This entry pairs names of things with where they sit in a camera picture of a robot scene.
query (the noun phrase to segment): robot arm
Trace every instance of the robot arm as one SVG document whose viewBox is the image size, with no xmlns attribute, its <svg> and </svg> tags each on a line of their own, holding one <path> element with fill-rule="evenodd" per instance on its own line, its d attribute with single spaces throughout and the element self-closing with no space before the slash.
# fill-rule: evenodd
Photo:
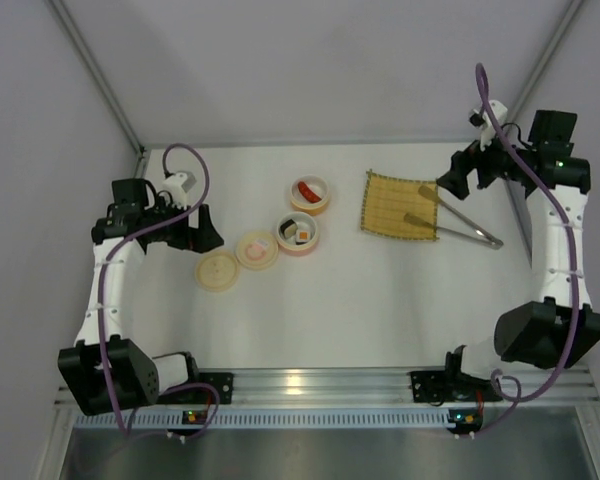
<svg viewBox="0 0 600 480">
<path fill-rule="evenodd" d="M 477 112 L 471 122 L 480 126 L 476 115 Z M 564 206 L 574 230 L 580 316 L 567 367 L 600 340 L 600 314 L 592 310 L 582 267 L 582 222 L 591 177 L 589 162 L 570 156 L 573 149 L 570 138 L 576 118 L 572 113 L 536 112 L 529 134 L 531 148 L 516 149 Z M 492 140 L 493 129 L 489 129 L 489 125 L 484 116 L 481 139 L 466 150 L 456 152 L 451 159 L 451 169 L 437 183 L 457 198 L 464 199 L 469 195 L 467 175 L 475 169 L 479 189 L 488 187 L 496 178 L 519 182 L 525 188 L 533 241 L 531 301 L 500 317 L 494 347 L 503 361 L 552 368 L 564 348 L 572 310 L 569 284 L 572 272 L 564 225 L 545 195 L 536 189 L 500 142 Z"/>
<path fill-rule="evenodd" d="M 189 227 L 188 218 L 183 218 L 127 242 L 107 261 L 123 238 L 181 215 L 188 208 L 187 193 L 194 183 L 190 173 L 176 172 L 164 181 L 160 195 L 143 179 L 118 180 L 112 184 L 114 203 L 91 231 L 95 268 L 84 322 L 74 346 L 61 350 L 58 356 L 60 373 L 86 415 L 112 410 L 99 350 L 99 310 L 104 315 L 107 356 L 122 410 L 152 405 L 168 388 L 198 380 L 198 369 L 188 352 L 152 359 L 130 340 L 131 302 L 149 243 L 166 242 L 173 248 L 198 253 L 224 244 L 211 223 L 208 205 L 198 210 L 198 228 Z M 154 192 L 151 207 L 147 187 Z M 100 273 L 105 264 L 104 295 L 100 296 L 104 302 L 99 304 Z"/>
</svg>

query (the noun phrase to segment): round container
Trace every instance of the round container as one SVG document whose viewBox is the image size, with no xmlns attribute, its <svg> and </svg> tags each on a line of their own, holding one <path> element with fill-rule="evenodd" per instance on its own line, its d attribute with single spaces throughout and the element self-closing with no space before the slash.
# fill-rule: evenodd
<svg viewBox="0 0 600 480">
<path fill-rule="evenodd" d="M 269 232 L 249 232 L 238 242 L 236 257 L 251 270 L 264 270 L 276 263 L 278 243 Z"/>
<path fill-rule="evenodd" d="M 228 250 L 216 250 L 203 256 L 196 266 L 198 284 L 210 292 L 223 292 L 238 280 L 240 265 Z"/>
<path fill-rule="evenodd" d="M 310 239 L 307 243 L 302 245 L 295 244 L 295 238 L 286 239 L 280 232 L 280 226 L 284 225 L 288 220 L 293 220 L 298 226 L 299 230 L 306 230 L 309 232 Z M 280 245 L 280 250 L 288 255 L 301 257 L 307 255 L 315 250 L 318 245 L 318 239 L 320 238 L 320 229 L 318 228 L 318 222 L 311 215 L 304 212 L 291 212 L 287 213 L 276 223 L 275 231 L 276 240 Z"/>
<path fill-rule="evenodd" d="M 304 198 L 298 189 L 298 183 L 300 182 L 306 183 L 309 189 L 322 200 L 317 203 L 311 203 Z M 294 210 L 305 212 L 309 215 L 318 215 L 327 209 L 330 199 L 331 192 L 329 190 L 329 184 L 325 179 L 317 177 L 316 175 L 305 175 L 304 177 L 297 179 L 291 185 L 291 206 Z"/>
</svg>

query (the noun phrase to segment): tongs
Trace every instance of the tongs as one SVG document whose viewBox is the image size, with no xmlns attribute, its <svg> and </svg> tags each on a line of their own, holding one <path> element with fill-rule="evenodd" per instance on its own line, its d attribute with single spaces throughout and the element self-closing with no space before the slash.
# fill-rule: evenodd
<svg viewBox="0 0 600 480">
<path fill-rule="evenodd" d="M 475 223 L 473 220 L 471 220 L 470 218 L 468 218 L 467 216 L 463 215 L 458 210 L 453 208 L 447 202 L 442 200 L 442 198 L 440 198 L 436 192 L 434 192 L 432 189 L 430 189 L 426 185 L 422 185 L 418 189 L 418 193 L 420 194 L 420 196 L 426 198 L 427 200 L 431 200 L 432 202 L 437 203 L 438 205 L 441 205 L 442 207 L 449 210 L 456 217 L 458 217 L 464 223 L 469 225 L 469 227 L 471 227 L 478 236 L 474 237 L 472 235 L 467 235 L 466 233 L 457 232 L 456 230 L 452 230 L 452 229 L 446 228 L 446 227 L 441 227 L 439 225 L 436 227 L 435 225 L 421 219 L 420 217 L 412 215 L 410 213 L 405 214 L 405 216 L 404 216 L 405 222 L 410 223 L 411 225 L 415 225 L 416 227 L 425 227 L 425 228 L 431 228 L 431 229 L 437 228 L 441 232 L 446 232 L 451 235 L 455 235 L 456 237 L 460 237 L 465 240 L 476 242 L 476 243 L 479 243 L 480 245 L 485 245 L 487 247 L 493 248 L 494 250 L 498 250 L 500 247 L 502 247 L 504 245 L 502 240 L 495 237 L 494 235 L 491 235 L 489 232 L 487 232 L 484 228 L 482 228 L 480 225 Z"/>
</svg>

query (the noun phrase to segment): container lid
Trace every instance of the container lid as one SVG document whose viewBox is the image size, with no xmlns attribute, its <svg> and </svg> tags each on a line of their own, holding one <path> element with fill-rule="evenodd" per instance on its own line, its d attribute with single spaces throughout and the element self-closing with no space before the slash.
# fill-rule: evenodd
<svg viewBox="0 0 600 480">
<path fill-rule="evenodd" d="M 278 243 L 271 233 L 264 230 L 249 232 L 238 242 L 236 257 L 251 270 L 264 270 L 276 262 Z"/>
<path fill-rule="evenodd" d="M 196 266 L 196 280 L 210 292 L 222 292 L 231 287 L 240 273 L 236 257 L 227 250 L 211 252 L 200 259 Z"/>
</svg>

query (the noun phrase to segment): bamboo mat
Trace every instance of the bamboo mat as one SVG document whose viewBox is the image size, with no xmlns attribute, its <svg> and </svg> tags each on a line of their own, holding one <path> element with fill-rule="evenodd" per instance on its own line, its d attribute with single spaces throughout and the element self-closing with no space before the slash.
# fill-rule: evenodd
<svg viewBox="0 0 600 480">
<path fill-rule="evenodd" d="M 405 213 L 410 213 L 437 225 L 438 205 L 418 194 L 421 185 L 438 191 L 435 181 L 387 177 L 369 170 L 362 201 L 360 229 L 398 240 L 437 240 L 435 228 L 415 226 L 404 221 Z"/>
</svg>

